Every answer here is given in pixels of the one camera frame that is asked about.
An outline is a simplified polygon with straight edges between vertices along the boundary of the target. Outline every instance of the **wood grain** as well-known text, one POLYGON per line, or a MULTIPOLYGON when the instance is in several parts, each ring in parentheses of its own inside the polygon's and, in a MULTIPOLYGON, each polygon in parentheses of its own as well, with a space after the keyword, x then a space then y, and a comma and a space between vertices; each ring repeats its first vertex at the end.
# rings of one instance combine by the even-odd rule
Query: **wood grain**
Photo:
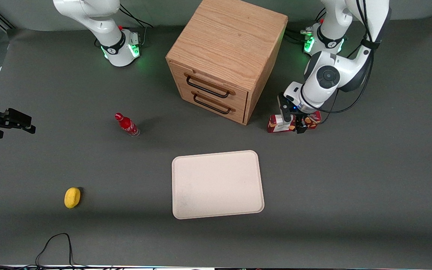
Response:
POLYGON ((194 103, 191 93, 197 93, 221 108, 233 108, 237 112, 222 116, 247 125, 287 22, 286 15, 241 0, 203 0, 166 55, 181 97, 194 103), (224 99, 208 94, 188 85, 188 76, 194 84, 230 94, 224 99))
POLYGON ((203 0, 167 58, 253 91, 287 20, 240 0, 203 0))

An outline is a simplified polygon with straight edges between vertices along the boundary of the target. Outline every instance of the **black drawer handle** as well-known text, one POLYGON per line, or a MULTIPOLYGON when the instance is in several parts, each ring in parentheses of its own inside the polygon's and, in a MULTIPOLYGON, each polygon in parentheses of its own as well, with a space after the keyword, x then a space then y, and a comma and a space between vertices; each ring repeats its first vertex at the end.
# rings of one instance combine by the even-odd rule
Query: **black drawer handle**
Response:
POLYGON ((227 111, 222 111, 222 110, 220 110, 220 109, 218 109, 218 108, 215 108, 215 107, 213 107, 213 106, 211 106, 211 105, 208 105, 208 104, 206 104, 206 103, 204 103, 204 102, 202 102, 202 101, 197 100, 197 99, 196 99, 197 97, 198 97, 198 94, 194 94, 194 97, 192 98, 192 99, 194 100, 194 102, 196 102, 196 103, 198 103, 198 104, 201 104, 202 106, 208 107, 209 109, 212 109, 212 110, 214 110, 214 111, 217 111, 218 113, 221 113, 221 114, 228 114, 228 113, 230 113, 230 111, 231 111, 231 108, 228 108, 227 111))
POLYGON ((206 89, 206 88, 204 88, 204 87, 201 87, 201 86, 199 86, 199 85, 197 85, 197 84, 194 84, 194 83, 190 82, 190 81, 189 81, 190 79, 191 79, 191 76, 188 75, 187 78, 186 78, 186 82, 187 82, 187 84, 189 84, 190 86, 192 86, 192 87, 194 87, 194 88, 196 88, 196 89, 202 90, 202 91, 204 91, 204 92, 206 92, 206 93, 209 93, 209 94, 215 95, 215 96, 217 96, 218 98, 225 99, 225 98, 227 98, 228 95, 230 94, 229 92, 226 92, 226 94, 218 94, 218 93, 216 93, 216 92, 213 92, 213 91, 211 91, 211 90, 209 90, 209 89, 206 89))

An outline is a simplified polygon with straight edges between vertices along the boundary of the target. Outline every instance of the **green led light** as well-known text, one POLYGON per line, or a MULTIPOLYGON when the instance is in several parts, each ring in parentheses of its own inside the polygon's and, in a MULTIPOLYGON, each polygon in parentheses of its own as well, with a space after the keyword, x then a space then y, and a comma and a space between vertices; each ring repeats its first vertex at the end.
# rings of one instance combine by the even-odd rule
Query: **green led light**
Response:
POLYGON ((101 46, 101 50, 102 50, 103 53, 104 53, 104 58, 108 59, 108 55, 106 55, 106 51, 104 51, 103 46, 101 46))
POLYGON ((312 36, 310 39, 306 41, 304 45, 304 50, 309 53, 311 51, 312 45, 314 44, 314 37, 312 36))
POLYGON ((338 53, 341 51, 341 49, 343 48, 343 43, 344 43, 344 38, 343 38, 343 40, 341 41, 341 44, 339 45, 339 49, 337 50, 338 51, 338 53))
POLYGON ((128 44, 127 47, 129 48, 129 50, 132 53, 132 56, 134 56, 134 58, 139 56, 139 46, 138 45, 131 45, 128 44))

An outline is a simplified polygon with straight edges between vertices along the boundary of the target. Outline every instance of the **bottle cap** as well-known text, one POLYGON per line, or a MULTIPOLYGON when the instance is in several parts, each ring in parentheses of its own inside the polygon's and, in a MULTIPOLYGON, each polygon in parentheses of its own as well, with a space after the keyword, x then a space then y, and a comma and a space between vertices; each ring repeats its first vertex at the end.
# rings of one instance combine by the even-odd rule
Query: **bottle cap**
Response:
POLYGON ((114 118, 115 118, 116 120, 118 120, 118 121, 121 121, 121 120, 123 120, 124 116, 123 116, 122 114, 120 114, 120 113, 116 113, 116 114, 114 115, 114 118))

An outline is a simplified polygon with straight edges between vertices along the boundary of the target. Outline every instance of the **wall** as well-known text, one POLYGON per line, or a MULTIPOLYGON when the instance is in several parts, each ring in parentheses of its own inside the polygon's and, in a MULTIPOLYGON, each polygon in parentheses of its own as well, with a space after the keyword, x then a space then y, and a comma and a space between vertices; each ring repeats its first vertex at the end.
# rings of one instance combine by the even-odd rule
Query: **wall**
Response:
MULTIPOLYGON (((245 0, 289 16, 290 21, 314 19, 323 5, 317 0, 245 0)), ((121 0, 139 19, 156 25, 184 25, 201 0, 121 0)), ((432 16, 432 0, 390 0, 393 20, 432 16)), ((55 31, 84 29, 60 15, 52 0, 0 0, 0 12, 19 28, 55 31)), ((136 26, 121 12, 113 16, 117 24, 136 26)))

